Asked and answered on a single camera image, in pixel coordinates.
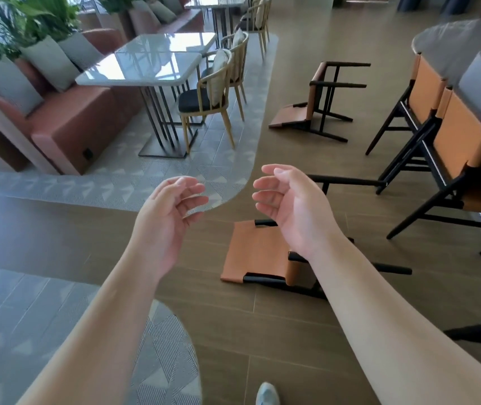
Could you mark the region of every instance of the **glossy tabletop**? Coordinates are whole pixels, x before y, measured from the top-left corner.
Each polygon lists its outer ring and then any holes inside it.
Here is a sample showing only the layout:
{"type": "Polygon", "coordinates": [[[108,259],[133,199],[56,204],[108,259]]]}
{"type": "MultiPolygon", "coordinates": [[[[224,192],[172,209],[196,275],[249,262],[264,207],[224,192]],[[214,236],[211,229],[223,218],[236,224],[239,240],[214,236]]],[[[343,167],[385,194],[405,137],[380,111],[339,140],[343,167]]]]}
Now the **glossy tabletop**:
{"type": "Polygon", "coordinates": [[[240,7],[246,0],[191,0],[184,8],[229,8],[240,7]]]}
{"type": "Polygon", "coordinates": [[[185,82],[202,60],[197,52],[166,52],[139,36],[76,78],[79,85],[173,86],[185,82]]]}
{"type": "Polygon", "coordinates": [[[139,40],[149,49],[171,52],[198,52],[204,54],[216,40],[214,32],[182,32],[176,34],[145,34],[139,40]]]}
{"type": "Polygon", "coordinates": [[[481,19],[428,28],[413,39],[412,49],[448,80],[481,121],[481,19]]]}

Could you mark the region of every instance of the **hand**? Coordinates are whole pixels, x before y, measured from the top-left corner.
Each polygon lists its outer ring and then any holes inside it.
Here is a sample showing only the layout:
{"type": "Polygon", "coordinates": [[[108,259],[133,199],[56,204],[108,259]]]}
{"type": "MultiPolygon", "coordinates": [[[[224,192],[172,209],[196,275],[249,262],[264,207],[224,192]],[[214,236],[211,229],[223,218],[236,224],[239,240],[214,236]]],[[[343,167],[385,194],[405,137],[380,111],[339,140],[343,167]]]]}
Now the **hand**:
{"type": "Polygon", "coordinates": [[[195,196],[204,191],[195,177],[172,177],[160,183],[139,211],[128,249],[156,267],[156,281],[176,263],[186,229],[203,216],[202,211],[186,213],[208,203],[207,196],[195,196]]]}
{"type": "Polygon", "coordinates": [[[271,176],[253,183],[258,211],[276,221],[293,251],[310,260],[329,237],[340,231],[323,191],[308,176],[289,165],[264,165],[271,176]]]}

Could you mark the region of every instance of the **sofa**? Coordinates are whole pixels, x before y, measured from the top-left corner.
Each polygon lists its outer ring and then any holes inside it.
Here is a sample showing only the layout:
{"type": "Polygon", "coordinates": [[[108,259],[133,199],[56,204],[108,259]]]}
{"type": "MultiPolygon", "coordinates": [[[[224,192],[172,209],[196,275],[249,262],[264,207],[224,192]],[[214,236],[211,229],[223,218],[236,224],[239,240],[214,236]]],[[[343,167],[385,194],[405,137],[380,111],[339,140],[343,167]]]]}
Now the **sofa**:
{"type": "MultiPolygon", "coordinates": [[[[104,55],[124,44],[113,29],[83,34],[104,55]]],[[[25,117],[0,97],[0,131],[45,173],[82,175],[142,108],[136,87],[73,84],[59,93],[28,61],[15,64],[44,102],[25,117]]]]}
{"type": "MultiPolygon", "coordinates": [[[[179,0],[181,5],[187,4],[190,0],[179,0]]],[[[203,32],[203,11],[184,10],[177,19],[169,24],[156,25],[145,11],[129,10],[130,19],[136,35],[177,33],[177,32],[203,32]]]]}

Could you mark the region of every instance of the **black table base plate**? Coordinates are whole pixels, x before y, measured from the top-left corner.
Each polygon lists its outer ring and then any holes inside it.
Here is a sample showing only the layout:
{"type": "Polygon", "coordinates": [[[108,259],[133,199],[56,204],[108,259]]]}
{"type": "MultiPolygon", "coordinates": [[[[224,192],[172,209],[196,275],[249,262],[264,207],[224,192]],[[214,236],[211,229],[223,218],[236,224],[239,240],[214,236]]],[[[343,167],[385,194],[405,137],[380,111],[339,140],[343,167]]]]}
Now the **black table base plate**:
{"type": "MultiPolygon", "coordinates": [[[[139,152],[139,156],[150,156],[152,158],[173,158],[173,159],[183,159],[186,157],[186,144],[184,142],[184,132],[182,128],[176,128],[178,141],[173,136],[173,143],[175,147],[171,147],[171,143],[164,139],[162,136],[162,142],[164,146],[160,146],[160,142],[156,139],[156,136],[152,136],[145,146],[139,152]]],[[[193,143],[196,141],[198,131],[194,132],[192,136],[190,136],[190,132],[188,132],[188,138],[190,139],[190,147],[192,147],[193,143]]]]}

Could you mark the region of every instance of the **shoe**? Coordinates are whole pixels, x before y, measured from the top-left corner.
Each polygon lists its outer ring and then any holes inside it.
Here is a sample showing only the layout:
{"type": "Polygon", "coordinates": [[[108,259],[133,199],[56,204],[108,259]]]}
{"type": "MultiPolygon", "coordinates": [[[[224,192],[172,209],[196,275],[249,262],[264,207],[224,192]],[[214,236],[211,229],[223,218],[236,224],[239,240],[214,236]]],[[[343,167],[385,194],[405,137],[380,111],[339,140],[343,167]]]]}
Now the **shoe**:
{"type": "Polygon", "coordinates": [[[256,405],[280,405],[280,397],[272,384],[268,382],[261,384],[257,391],[256,405]]]}

